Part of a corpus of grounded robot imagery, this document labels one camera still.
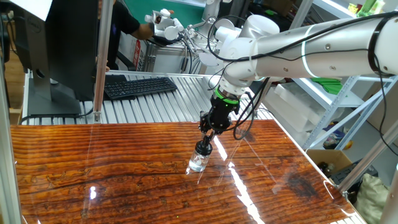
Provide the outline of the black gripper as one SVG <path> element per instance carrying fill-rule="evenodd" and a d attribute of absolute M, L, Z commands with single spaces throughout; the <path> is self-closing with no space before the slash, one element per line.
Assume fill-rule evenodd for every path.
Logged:
<path fill-rule="evenodd" d="M 211 108 L 209 112 L 200 111 L 199 130 L 202 135 L 206 135 L 212 129 L 209 135 L 206 136 L 206 143 L 211 144 L 211 141 L 217 134 L 225 132 L 232 124 L 229 114 L 234 111 L 239 112 L 239 99 L 237 97 L 221 98 L 219 96 L 211 97 Z"/>

